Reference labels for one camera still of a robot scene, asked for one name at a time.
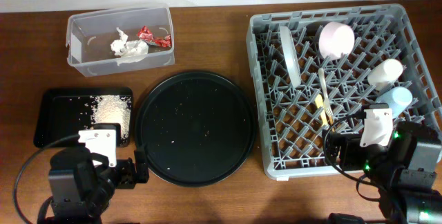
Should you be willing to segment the white rice pile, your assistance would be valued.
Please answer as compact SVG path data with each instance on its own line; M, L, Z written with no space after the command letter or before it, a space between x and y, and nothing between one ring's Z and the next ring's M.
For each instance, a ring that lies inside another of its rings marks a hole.
M85 121L80 124L90 129L94 124L119 124L121 140L118 146L125 146L129 139L132 97L127 95L96 95L77 98L80 110L75 110L77 119Z

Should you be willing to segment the white plastic fork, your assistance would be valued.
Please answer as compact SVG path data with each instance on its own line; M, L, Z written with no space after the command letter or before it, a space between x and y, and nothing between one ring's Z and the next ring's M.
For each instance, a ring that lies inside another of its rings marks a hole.
M329 101L329 96L328 96L328 92L327 92L327 85L326 85L326 80L325 80L325 71L323 68L318 69L318 77L319 77L320 86L321 86L321 89L323 92L323 104L325 107L325 113L329 119L329 123L333 124L334 123L333 112L332 112L331 104Z

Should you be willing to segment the yellow plastic knife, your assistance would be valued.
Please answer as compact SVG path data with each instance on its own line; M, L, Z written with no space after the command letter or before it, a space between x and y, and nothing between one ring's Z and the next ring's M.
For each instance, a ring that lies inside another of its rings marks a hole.
M325 106L323 103L323 97L321 94L317 94L317 96L314 99L314 104L316 105L317 109L320 109L320 119L322 121L323 126L328 126L328 120L327 115L325 113Z

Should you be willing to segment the light blue cup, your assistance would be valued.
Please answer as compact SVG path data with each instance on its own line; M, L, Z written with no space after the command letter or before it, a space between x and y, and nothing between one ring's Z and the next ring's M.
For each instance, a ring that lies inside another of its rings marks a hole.
M397 118L413 100L409 89L397 86L376 98L375 103L386 103L392 110L392 117Z

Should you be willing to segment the white plastic cup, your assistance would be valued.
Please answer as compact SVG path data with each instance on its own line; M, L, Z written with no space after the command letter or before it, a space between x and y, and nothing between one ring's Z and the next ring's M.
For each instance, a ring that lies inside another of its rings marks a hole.
M396 81L403 73L403 65L396 59L386 59L374 68L367 76L369 85L381 91L386 86Z

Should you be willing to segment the white napkin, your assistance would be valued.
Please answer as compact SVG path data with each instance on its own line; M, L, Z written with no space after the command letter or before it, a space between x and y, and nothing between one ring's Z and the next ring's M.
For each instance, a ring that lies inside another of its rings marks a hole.
M148 44L141 39L138 41L129 41L128 35L118 27L116 27L116 30L119 33L119 39L114 40L110 48L115 56L119 56L117 65L120 66L121 64L129 64L143 60L144 56L148 54ZM126 60L126 58L136 56L141 56L141 58L132 61Z

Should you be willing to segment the grey plate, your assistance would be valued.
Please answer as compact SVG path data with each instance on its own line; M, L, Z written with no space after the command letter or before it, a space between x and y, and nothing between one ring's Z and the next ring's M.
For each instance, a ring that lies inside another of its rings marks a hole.
M297 88L301 85L302 80L300 76L300 68L298 63L298 57L294 46L293 37L291 31L286 26L279 28L280 40L282 45L283 56L285 59L287 72L291 81L291 85Z

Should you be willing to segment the pink bowl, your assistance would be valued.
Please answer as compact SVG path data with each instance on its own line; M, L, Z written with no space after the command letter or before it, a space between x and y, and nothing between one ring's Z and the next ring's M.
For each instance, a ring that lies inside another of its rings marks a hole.
M346 24L329 22L320 33L318 45L320 55L337 60L349 55L355 44L352 28Z

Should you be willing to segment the red snack wrapper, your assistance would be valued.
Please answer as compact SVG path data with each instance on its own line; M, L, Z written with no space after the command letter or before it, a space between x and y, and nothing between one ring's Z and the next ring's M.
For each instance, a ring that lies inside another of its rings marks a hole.
M172 37L171 35L166 35L164 37L156 37L147 26L143 26L137 36L145 41L149 45L159 46L162 48L170 48L172 46Z

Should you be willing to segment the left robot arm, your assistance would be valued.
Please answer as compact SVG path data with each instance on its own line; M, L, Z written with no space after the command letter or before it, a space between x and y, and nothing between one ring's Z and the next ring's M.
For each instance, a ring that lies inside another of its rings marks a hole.
M120 124L94 124L50 159L52 196L40 207L38 223L101 223L117 189L148 182L143 151L135 151L134 160L116 159L120 138Z

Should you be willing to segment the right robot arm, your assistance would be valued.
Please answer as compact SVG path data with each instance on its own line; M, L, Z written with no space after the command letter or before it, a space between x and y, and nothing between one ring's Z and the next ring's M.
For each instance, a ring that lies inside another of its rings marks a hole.
M325 162L357 187L375 187L386 223L440 223L433 188L441 136L423 124L394 124L387 104L369 104L323 131Z

